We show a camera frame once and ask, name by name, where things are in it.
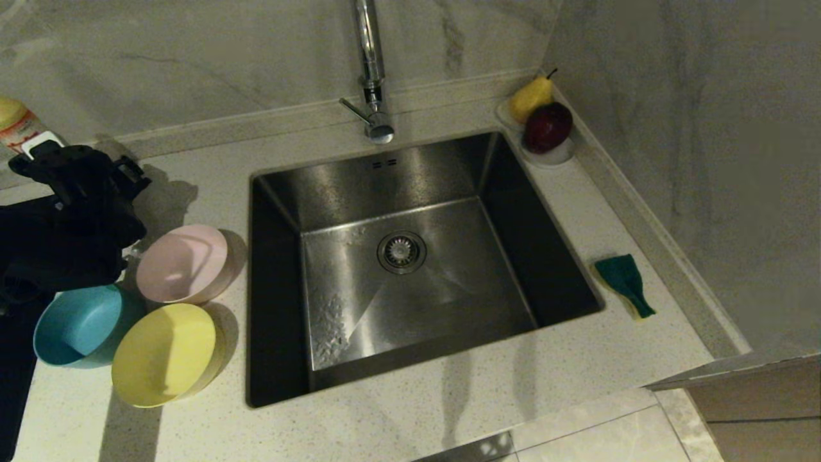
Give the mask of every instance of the sponge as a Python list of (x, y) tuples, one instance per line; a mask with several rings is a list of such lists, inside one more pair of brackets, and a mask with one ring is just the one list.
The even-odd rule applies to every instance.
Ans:
[(639, 268), (636, 267), (632, 255), (606, 258), (596, 261), (594, 266), (604, 282), (630, 300), (642, 319), (656, 314), (656, 311), (644, 299), (644, 285), (641, 282), (641, 273)]

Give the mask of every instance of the apple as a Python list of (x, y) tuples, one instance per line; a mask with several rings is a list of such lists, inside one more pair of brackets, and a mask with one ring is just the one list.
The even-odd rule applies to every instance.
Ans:
[(534, 154), (544, 154), (561, 145), (573, 128), (573, 114), (561, 103), (539, 106), (527, 118), (525, 134), (521, 138), (524, 147)]

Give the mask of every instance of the stainless steel sink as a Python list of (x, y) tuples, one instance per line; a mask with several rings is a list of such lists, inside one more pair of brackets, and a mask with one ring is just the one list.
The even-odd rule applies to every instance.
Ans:
[(497, 133), (259, 175), (251, 196), (252, 406), (600, 309)]

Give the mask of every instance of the marble wall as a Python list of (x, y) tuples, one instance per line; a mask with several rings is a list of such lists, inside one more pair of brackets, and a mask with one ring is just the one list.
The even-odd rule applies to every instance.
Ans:
[(821, 3), (566, 2), (544, 67), (754, 348), (821, 349)]
[[(376, 0), (388, 89), (539, 67), (560, 3)], [(74, 142), (358, 95), (359, 74), (351, 0), (0, 0), (0, 92)]]

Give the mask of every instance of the drain strainer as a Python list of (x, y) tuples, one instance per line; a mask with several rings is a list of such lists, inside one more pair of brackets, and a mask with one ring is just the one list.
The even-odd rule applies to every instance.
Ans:
[(419, 235), (396, 231), (382, 239), (376, 252), (382, 268), (397, 275), (406, 275), (422, 266), (428, 248)]

